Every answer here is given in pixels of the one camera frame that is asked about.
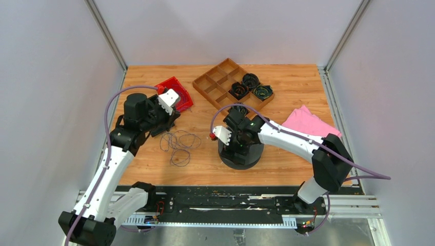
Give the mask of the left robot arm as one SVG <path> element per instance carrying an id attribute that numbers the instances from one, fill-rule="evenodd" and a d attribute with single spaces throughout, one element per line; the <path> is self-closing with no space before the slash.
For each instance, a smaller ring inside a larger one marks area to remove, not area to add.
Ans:
<path id="1" fill-rule="evenodd" d="M 124 171 L 149 136 L 168 131 L 180 112 L 180 96 L 172 89 L 147 97 L 127 96 L 124 113 L 109 133 L 108 145 L 91 184 L 71 212 L 62 212 L 58 223 L 66 234 L 65 245 L 111 245 L 117 230 L 137 210 L 153 211 L 158 205 L 156 187 L 136 182 L 127 194 L 111 203 Z"/>

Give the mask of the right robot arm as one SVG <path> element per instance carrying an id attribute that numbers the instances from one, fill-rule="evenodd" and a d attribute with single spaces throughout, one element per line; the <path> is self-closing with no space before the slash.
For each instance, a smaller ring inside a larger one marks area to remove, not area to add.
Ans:
<path id="1" fill-rule="evenodd" d="M 313 176 L 301 184 L 291 206 L 309 212 L 316 200 L 326 193 L 337 192 L 347 178 L 352 157 L 338 136 L 303 134 L 268 118 L 249 119 L 235 108 L 224 118 L 225 126 L 212 128 L 211 138 L 218 141 L 218 153 L 228 167 L 247 170 L 261 159 L 266 145 L 295 154 L 312 164 Z"/>

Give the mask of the black cable spool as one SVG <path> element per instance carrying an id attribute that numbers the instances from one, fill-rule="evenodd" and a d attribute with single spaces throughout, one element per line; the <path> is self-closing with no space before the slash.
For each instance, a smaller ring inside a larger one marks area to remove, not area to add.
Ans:
<path id="1" fill-rule="evenodd" d="M 222 148 L 229 148 L 229 146 L 224 145 L 220 140 L 218 141 L 218 154 L 219 157 L 221 158 L 221 149 Z M 230 162 L 230 161 L 226 161 L 226 160 L 222 160 L 221 161 L 228 167 L 235 169 L 235 170 L 247 170 L 250 169 L 252 167 L 254 167 L 259 160 L 261 159 L 261 156 L 263 154 L 264 151 L 264 145 L 263 144 L 255 144 L 255 145 L 250 145 L 250 146 L 245 146 L 244 147 L 245 150 L 247 150 L 247 152 L 250 153 L 250 157 L 251 157 L 251 164 L 247 165 L 247 166 L 241 166 L 241 165 L 236 165 L 234 162 Z"/>

